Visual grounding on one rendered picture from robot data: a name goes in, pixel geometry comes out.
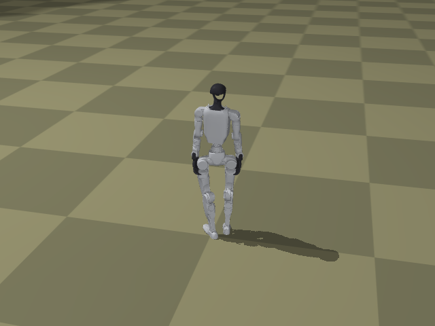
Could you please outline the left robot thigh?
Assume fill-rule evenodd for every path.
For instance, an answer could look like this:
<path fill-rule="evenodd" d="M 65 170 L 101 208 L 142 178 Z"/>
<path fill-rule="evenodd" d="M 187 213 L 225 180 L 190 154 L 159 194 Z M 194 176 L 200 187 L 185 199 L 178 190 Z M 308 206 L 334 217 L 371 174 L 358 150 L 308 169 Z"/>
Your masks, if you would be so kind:
<path fill-rule="evenodd" d="M 200 185 L 201 193 L 207 194 L 209 203 L 214 202 L 215 195 L 210 191 L 209 187 L 209 155 L 201 156 L 197 160 L 198 172 L 201 175 L 197 175 Z"/>

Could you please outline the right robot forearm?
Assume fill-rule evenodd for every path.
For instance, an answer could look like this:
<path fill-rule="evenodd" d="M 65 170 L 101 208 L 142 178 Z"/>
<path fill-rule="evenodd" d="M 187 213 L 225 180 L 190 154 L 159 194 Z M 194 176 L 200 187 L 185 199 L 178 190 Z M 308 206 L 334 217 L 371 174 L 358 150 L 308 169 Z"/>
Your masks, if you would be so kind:
<path fill-rule="evenodd" d="M 235 156 L 239 159 L 239 155 L 242 154 L 242 138 L 241 138 L 241 132 L 239 134 L 240 140 L 236 141 L 234 140 L 234 150 L 236 152 Z"/>

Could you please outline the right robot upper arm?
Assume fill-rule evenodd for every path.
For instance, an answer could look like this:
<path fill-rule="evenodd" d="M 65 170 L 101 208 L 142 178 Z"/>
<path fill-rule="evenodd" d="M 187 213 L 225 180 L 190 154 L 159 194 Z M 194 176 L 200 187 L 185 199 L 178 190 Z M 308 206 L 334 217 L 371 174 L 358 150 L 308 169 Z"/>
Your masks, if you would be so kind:
<path fill-rule="evenodd" d="M 237 110 L 229 109 L 228 111 L 229 118 L 232 121 L 232 139 L 233 140 L 240 140 L 239 134 L 241 129 L 241 122 L 240 122 L 240 113 Z"/>

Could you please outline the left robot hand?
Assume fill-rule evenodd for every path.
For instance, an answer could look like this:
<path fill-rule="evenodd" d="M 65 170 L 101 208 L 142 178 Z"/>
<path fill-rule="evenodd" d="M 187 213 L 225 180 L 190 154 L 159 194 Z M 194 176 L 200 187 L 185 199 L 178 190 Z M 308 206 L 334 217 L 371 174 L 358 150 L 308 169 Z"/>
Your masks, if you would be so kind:
<path fill-rule="evenodd" d="M 192 166 L 193 166 L 193 171 L 194 171 L 194 173 L 195 173 L 196 175 L 201 175 L 201 174 L 199 174 L 199 172 L 198 172 L 198 166 L 197 166 L 197 160 L 198 160 L 198 158 L 199 158 L 199 157 L 196 158 L 196 154 L 195 154 L 195 153 L 192 153 L 192 159 L 193 159 Z"/>

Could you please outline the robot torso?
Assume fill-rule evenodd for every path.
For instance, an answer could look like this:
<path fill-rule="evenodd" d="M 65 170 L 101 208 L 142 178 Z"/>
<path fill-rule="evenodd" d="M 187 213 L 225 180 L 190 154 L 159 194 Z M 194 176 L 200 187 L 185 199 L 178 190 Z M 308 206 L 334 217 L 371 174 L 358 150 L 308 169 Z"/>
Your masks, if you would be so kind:
<path fill-rule="evenodd" d="M 203 111 L 204 134 L 208 143 L 213 143 L 209 150 L 209 165 L 225 165 L 225 151 L 222 147 L 230 132 L 230 108 L 221 111 L 211 110 L 207 105 Z M 222 105 L 223 106 L 223 105 Z"/>

